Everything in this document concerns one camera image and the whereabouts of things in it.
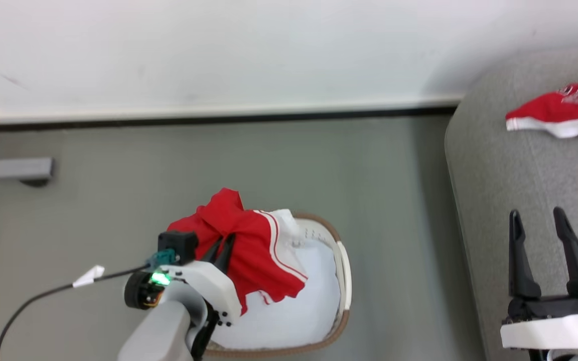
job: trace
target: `black cable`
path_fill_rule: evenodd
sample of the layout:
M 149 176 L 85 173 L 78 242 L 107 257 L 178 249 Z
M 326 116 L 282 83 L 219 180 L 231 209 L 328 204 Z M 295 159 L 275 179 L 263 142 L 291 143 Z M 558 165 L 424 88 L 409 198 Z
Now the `black cable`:
M 137 271 L 143 270 L 143 269 L 147 269 L 148 267 L 149 267 L 149 265 L 143 265 L 140 267 L 136 267 L 134 269 L 108 274 L 106 276 L 97 277 L 96 279 L 93 280 L 93 282 L 104 281 L 106 279 L 125 276 L 127 274 L 131 274 L 131 273 L 135 273 Z M 12 325 L 12 322 L 14 322 L 16 320 L 16 318 L 19 316 L 19 313 L 21 313 L 21 311 L 25 310 L 25 308 L 28 307 L 28 305 L 30 305 L 32 302 L 37 301 L 38 299 L 42 299 L 46 296 L 50 296 L 50 295 L 55 294 L 57 292 L 65 291 L 65 290 L 68 290 L 70 288 L 73 288 L 73 283 L 70 283 L 70 284 L 64 285 L 64 286 L 59 286 L 57 288 L 53 288 L 52 290 L 48 290 L 44 293 L 39 293 L 39 295 L 36 295 L 36 296 L 30 298 L 28 301 L 24 302 L 24 304 L 22 304 L 21 307 L 19 307 L 18 310 L 13 313 L 12 317 L 10 317 L 10 320 L 6 323 L 6 326 L 4 326 L 4 329 L 2 330 L 2 333 L 0 334 L 0 351 L 2 350 L 2 342 L 4 340 L 4 337 L 6 336 L 9 328 L 10 328 L 10 325 Z

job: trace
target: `red garment with white trim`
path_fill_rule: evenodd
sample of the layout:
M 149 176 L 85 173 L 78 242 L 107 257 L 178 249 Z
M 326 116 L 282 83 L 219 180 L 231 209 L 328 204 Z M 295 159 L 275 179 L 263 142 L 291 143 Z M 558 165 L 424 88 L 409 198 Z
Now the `red garment with white trim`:
M 227 276 L 236 286 L 244 314 L 248 293 L 262 291 L 280 302 L 286 296 L 296 297 L 305 287 L 307 275 L 292 248 L 298 225 L 292 217 L 287 219 L 287 213 L 291 217 L 288 210 L 244 210 L 238 192 L 223 188 L 194 215 L 171 223 L 168 231 L 195 232 L 200 240 L 197 259 L 220 236 L 236 234 Z
M 512 110 L 506 116 L 507 130 L 546 130 L 555 137 L 578 135 L 578 83 L 568 84 Z

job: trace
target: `white fabric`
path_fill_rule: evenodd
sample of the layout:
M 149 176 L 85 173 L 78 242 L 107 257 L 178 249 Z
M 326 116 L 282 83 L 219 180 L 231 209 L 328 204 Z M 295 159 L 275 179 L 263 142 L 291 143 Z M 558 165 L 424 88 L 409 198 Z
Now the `white fabric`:
M 259 292 L 247 295 L 248 312 L 238 323 L 217 326 L 212 339 L 231 349 L 284 348 L 324 340 L 340 305 L 333 251 L 317 240 L 295 249 L 309 279 L 294 298 L 266 304 Z
M 305 245 L 305 234 L 298 226 L 296 219 L 290 210 L 275 210 L 269 212 L 278 221 L 278 242 L 282 242 L 285 247 L 300 248 Z
M 505 121 L 507 130 L 547 130 L 557 138 L 572 138 L 578 135 L 578 119 L 560 122 L 542 121 L 534 117 L 511 117 Z

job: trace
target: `green led light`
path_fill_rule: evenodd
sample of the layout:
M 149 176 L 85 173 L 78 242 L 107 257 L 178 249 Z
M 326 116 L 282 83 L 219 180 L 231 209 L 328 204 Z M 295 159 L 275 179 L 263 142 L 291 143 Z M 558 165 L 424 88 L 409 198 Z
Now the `green led light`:
M 168 274 L 154 273 L 153 276 L 151 276 L 151 282 L 157 283 L 158 285 L 168 286 L 171 279 Z

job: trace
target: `gray floor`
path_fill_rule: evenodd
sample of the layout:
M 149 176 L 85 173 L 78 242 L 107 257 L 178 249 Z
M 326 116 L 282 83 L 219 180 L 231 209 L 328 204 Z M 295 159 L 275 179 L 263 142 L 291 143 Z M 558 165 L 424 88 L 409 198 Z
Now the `gray floor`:
M 345 333 L 287 360 L 484 359 L 443 151 L 447 121 L 0 133 L 0 157 L 58 162 L 46 188 L 0 182 L 0 330 L 28 297 L 92 265 L 139 264 L 171 221 L 229 187 L 248 208 L 321 215 L 349 252 Z M 2 359 L 115 359 L 144 316 L 121 293 L 114 280 L 34 304 Z

